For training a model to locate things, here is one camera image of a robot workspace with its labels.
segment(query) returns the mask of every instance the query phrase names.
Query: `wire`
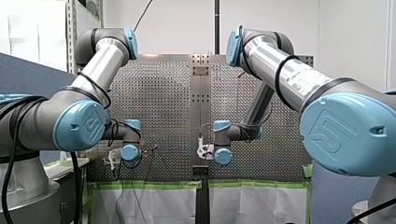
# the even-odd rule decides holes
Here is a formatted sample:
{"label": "wire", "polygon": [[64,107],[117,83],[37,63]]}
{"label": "wire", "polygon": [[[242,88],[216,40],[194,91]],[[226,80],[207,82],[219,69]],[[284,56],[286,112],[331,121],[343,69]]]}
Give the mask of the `wire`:
{"label": "wire", "polygon": [[26,116],[26,114],[29,112],[32,107],[37,105],[38,103],[41,103],[43,101],[47,100],[44,97],[25,97],[15,103],[12,103],[9,106],[6,106],[6,108],[3,108],[1,110],[0,114],[0,119],[2,119],[8,112],[10,112],[12,109],[15,107],[22,105],[18,109],[14,110],[14,113],[17,113],[18,119],[15,121],[15,130],[14,130],[14,138],[12,139],[12,148],[11,148],[11,154],[9,157],[9,163],[8,163],[8,168],[6,171],[6,175],[4,178],[4,183],[2,187],[2,195],[1,195],[1,201],[2,201],[2,207],[3,207],[3,214],[5,217],[5,220],[7,224],[13,224],[14,222],[12,221],[11,214],[9,213],[8,210],[8,204],[7,204],[7,189],[8,189],[8,183],[12,175],[12,169],[14,167],[14,162],[15,162],[15,155],[17,153],[17,147],[18,147],[18,142],[19,142],[19,133],[20,133],[20,128],[21,128],[21,123],[23,121],[23,118]]}
{"label": "wire", "polygon": [[103,95],[106,97],[106,99],[107,99],[107,105],[104,106],[103,108],[104,108],[104,109],[108,109],[108,108],[111,106],[111,99],[110,99],[110,96],[108,96],[107,92],[106,92],[102,87],[100,87],[95,81],[93,81],[89,76],[85,75],[84,73],[82,73],[82,72],[77,72],[77,75],[78,75],[78,76],[85,77],[85,79],[87,79],[94,87],[96,87],[99,91],[102,92],[102,94],[103,94]]}
{"label": "wire", "polygon": [[111,127],[111,137],[110,137],[110,139],[108,139],[108,142],[107,142],[108,147],[111,147],[111,145],[113,145],[114,140],[116,140],[117,135],[119,135],[120,123],[116,119],[111,119],[111,120],[114,121],[114,124],[113,124],[113,122],[110,123],[110,125],[113,125],[113,127]]}
{"label": "wire", "polygon": [[137,161],[137,164],[133,165],[133,166],[128,166],[125,162],[125,160],[121,160],[122,165],[125,166],[127,169],[133,170],[134,168],[136,168],[137,166],[139,166],[140,162],[142,161],[142,156],[140,156],[139,160]]}
{"label": "wire", "polygon": [[134,32],[136,31],[137,27],[139,26],[140,21],[142,21],[143,17],[145,16],[147,10],[149,9],[149,5],[151,5],[152,1],[153,1],[153,0],[150,0],[150,1],[148,2],[148,4],[146,5],[145,10],[143,11],[142,15],[140,16],[139,20],[138,20],[137,23],[136,23],[136,26],[134,27]]}
{"label": "wire", "polygon": [[140,214],[142,215],[143,221],[145,222],[145,224],[148,224],[147,221],[146,221],[145,215],[143,214],[142,205],[140,204],[140,201],[137,198],[136,190],[134,190],[134,181],[132,181],[132,190],[134,192],[134,197],[136,198],[137,205],[139,206]]}
{"label": "wire", "polygon": [[353,217],[352,219],[350,219],[348,221],[347,224],[358,224],[362,218],[368,217],[371,214],[376,213],[376,212],[378,212],[378,211],[380,211],[380,210],[382,210],[384,208],[387,208],[387,207],[389,207],[391,205],[394,205],[394,204],[396,204],[396,198],[391,199],[391,200],[389,200],[387,202],[381,203],[381,204],[377,205],[376,207],[371,208],[371,209],[359,214],[358,216]]}
{"label": "wire", "polygon": [[238,123],[233,123],[233,125],[238,126],[239,129],[248,137],[247,142],[251,142],[251,138],[250,135],[248,134],[248,132],[244,129],[244,127],[242,127],[240,124]]}
{"label": "wire", "polygon": [[120,223],[120,224],[123,223],[122,216],[121,216],[120,211],[119,211],[119,201],[120,201],[120,199],[123,197],[123,192],[124,192],[124,187],[123,187],[123,185],[122,185],[122,182],[121,182],[121,187],[122,187],[121,195],[120,195],[120,197],[116,200],[116,212],[117,212],[117,216],[119,217],[119,221],[120,221],[119,223]]}
{"label": "wire", "polygon": [[279,97],[279,99],[283,102],[284,105],[286,105],[291,110],[294,110],[293,107],[291,107],[291,105],[289,104],[289,102],[285,99],[285,97],[283,97],[282,91],[280,90],[280,84],[279,84],[280,72],[282,71],[283,66],[285,66],[285,64],[290,60],[300,60],[300,58],[296,55],[289,55],[288,57],[286,57],[285,60],[280,62],[279,67],[276,69],[276,73],[275,73],[275,92],[276,92],[277,96]]}
{"label": "wire", "polygon": [[200,136],[201,136],[201,133],[202,133],[202,129],[203,129],[206,125],[211,125],[211,123],[205,123],[205,124],[202,124],[202,125],[201,125],[201,127],[199,128],[199,134],[200,134]]}
{"label": "wire", "polygon": [[73,162],[73,169],[74,169],[74,176],[76,182],[76,207],[75,207],[75,217],[74,217],[74,224],[79,223],[79,215],[81,211],[81,172],[78,168],[78,159],[76,152],[70,152],[70,156]]}

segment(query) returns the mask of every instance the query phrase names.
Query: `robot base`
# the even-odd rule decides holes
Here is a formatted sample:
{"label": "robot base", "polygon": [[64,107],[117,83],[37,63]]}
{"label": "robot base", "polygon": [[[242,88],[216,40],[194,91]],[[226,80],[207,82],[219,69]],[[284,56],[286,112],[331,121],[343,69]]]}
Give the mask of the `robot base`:
{"label": "robot base", "polygon": [[[15,224],[59,224],[61,223],[61,188],[58,183],[49,185],[48,193],[26,201],[9,209]],[[6,224],[3,211],[0,224]]]}

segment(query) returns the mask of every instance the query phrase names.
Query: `white wall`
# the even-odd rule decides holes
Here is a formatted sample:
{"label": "white wall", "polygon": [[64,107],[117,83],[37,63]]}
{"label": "white wall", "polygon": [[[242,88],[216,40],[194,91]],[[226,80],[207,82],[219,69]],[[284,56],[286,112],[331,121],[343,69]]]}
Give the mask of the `white wall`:
{"label": "white wall", "polygon": [[321,72],[387,88],[389,1],[320,0]]}
{"label": "white wall", "polygon": [[[148,0],[103,0],[105,27],[134,27]],[[220,1],[220,53],[232,29],[279,31],[318,57],[318,0]],[[136,31],[140,53],[214,52],[214,0],[154,0]]]}

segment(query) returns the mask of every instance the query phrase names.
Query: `metal frame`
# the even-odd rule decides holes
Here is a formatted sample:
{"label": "metal frame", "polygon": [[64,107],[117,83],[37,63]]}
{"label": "metal frame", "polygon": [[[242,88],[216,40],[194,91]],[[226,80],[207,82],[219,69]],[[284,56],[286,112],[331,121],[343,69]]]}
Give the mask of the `metal frame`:
{"label": "metal frame", "polygon": [[[312,57],[310,56],[304,56],[302,57],[302,61],[307,62],[312,64],[313,60]],[[202,136],[204,137],[205,141],[204,144],[207,144],[209,141],[211,141],[211,121],[212,121],[212,115],[211,115],[211,107],[213,106],[212,100],[214,99],[215,95],[213,94],[212,91],[212,78],[216,74],[212,74],[212,72],[217,73],[218,71],[216,70],[216,67],[213,67],[214,64],[216,63],[224,63],[224,56],[219,56],[219,55],[202,55],[202,54],[194,54],[194,55],[140,55],[138,61],[133,61],[129,62],[129,65],[127,65],[124,68],[121,68],[119,71],[119,74],[116,76],[113,85],[112,85],[112,91],[110,94],[112,94],[112,98],[114,99],[114,105],[112,107],[112,117],[115,119],[128,119],[127,116],[134,115],[134,112],[137,111],[137,119],[141,119],[139,116],[140,114],[142,115],[142,124],[143,124],[143,139],[147,139],[149,142],[150,139],[147,138],[148,135],[155,134],[157,130],[153,129],[154,126],[148,127],[150,124],[147,124],[147,121],[149,121],[149,116],[148,113],[151,112],[142,112],[139,109],[140,103],[142,106],[145,104],[144,101],[140,102],[139,104],[135,105],[134,100],[128,101],[126,98],[123,98],[123,94],[127,96],[134,96],[136,92],[133,92],[136,81],[139,78],[145,78],[146,81],[144,81],[143,84],[140,86],[137,86],[137,88],[143,88],[144,85],[148,85],[148,88],[151,86],[152,92],[150,94],[153,94],[150,96],[151,98],[146,98],[145,101],[147,103],[153,103],[155,97],[160,97],[164,98],[165,100],[168,99],[169,96],[167,95],[161,95],[157,94],[158,89],[161,88],[173,88],[172,82],[172,76],[175,74],[172,70],[169,69],[169,66],[176,67],[175,69],[182,69],[183,74],[185,73],[185,76],[183,75],[183,80],[179,81],[181,85],[186,85],[188,87],[188,97],[182,96],[181,98],[177,98],[177,101],[183,101],[182,105],[188,106],[190,112],[188,112],[189,120],[190,123],[186,124],[178,124],[180,126],[173,126],[173,129],[166,129],[168,123],[164,122],[163,126],[166,129],[166,132],[164,134],[168,134],[169,132],[172,132],[172,130],[175,129],[175,127],[186,127],[188,125],[188,129],[190,130],[189,133],[189,139],[187,140],[181,140],[188,142],[190,141],[190,145],[186,148],[189,149],[190,154],[188,155],[188,158],[186,155],[179,155],[181,157],[185,157],[184,160],[179,161],[178,158],[171,158],[173,155],[173,152],[170,154],[163,154],[166,153],[164,151],[160,152],[162,155],[160,155],[160,158],[154,158],[153,163],[158,163],[157,166],[160,163],[163,163],[163,160],[172,160],[174,161],[178,166],[184,167],[182,169],[182,174],[185,174],[185,178],[173,178],[172,176],[165,176],[164,171],[162,171],[159,167],[154,168],[153,170],[156,170],[155,172],[161,172],[159,175],[154,175],[150,176],[149,178],[146,178],[145,175],[147,174],[148,170],[151,169],[149,168],[149,159],[143,159],[140,166],[137,167],[134,172],[130,170],[122,170],[121,172],[121,178],[133,178],[133,179],[145,179],[145,180],[154,180],[154,181],[180,181],[180,180],[200,180],[202,181],[202,187],[197,190],[196,193],[196,219],[195,223],[200,224],[200,223],[205,223],[208,224],[210,223],[210,201],[209,201],[209,186],[208,186],[208,179],[215,177],[213,175],[213,172],[216,172],[217,167],[213,165],[213,162],[202,160],[198,157],[196,154],[196,149],[198,148],[198,136],[199,136],[199,130],[202,124],[208,123],[203,129],[202,129]],[[140,72],[143,71],[143,74],[139,75],[139,71],[135,71],[135,69],[139,70]],[[239,70],[233,70],[233,74],[237,75],[237,72]],[[169,80],[165,81],[166,84],[163,84],[165,86],[161,86],[162,82],[156,82],[156,78],[168,78]],[[245,88],[252,89],[251,91],[255,91],[252,86],[248,86]],[[175,106],[177,104],[176,102],[170,103],[170,106]],[[151,143],[146,143],[145,146],[142,147],[143,150],[149,149],[149,144]],[[115,143],[114,147],[119,147],[120,144]],[[96,150],[97,153],[101,155],[103,158],[106,153],[113,149],[114,147],[107,147],[106,143],[101,143]],[[306,152],[304,151],[304,162],[310,163],[310,158],[307,156]],[[89,165],[89,173],[91,172],[102,172],[103,176],[111,176],[111,172],[109,170],[108,166],[103,165],[103,162],[101,161],[101,157],[99,160],[93,160],[91,164]],[[273,177],[273,180],[283,180],[283,181],[303,181],[301,177],[295,178],[295,177],[290,177],[290,176],[267,176],[268,178]],[[260,179],[259,177],[251,177],[251,179]],[[111,179],[94,179],[93,181],[108,181]]]}
{"label": "metal frame", "polygon": [[76,0],[66,2],[66,39],[67,39],[67,72],[75,74],[77,65],[74,59],[77,41],[77,12]]}

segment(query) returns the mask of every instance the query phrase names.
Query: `gray partition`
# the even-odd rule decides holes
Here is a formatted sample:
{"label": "gray partition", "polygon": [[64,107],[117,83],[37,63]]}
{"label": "gray partition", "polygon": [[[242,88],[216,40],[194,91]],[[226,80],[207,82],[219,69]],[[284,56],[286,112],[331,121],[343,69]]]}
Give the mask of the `gray partition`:
{"label": "gray partition", "polygon": [[[51,97],[74,76],[38,63],[0,53],[0,94],[26,93]],[[59,152],[41,152],[43,163],[59,160]]]}

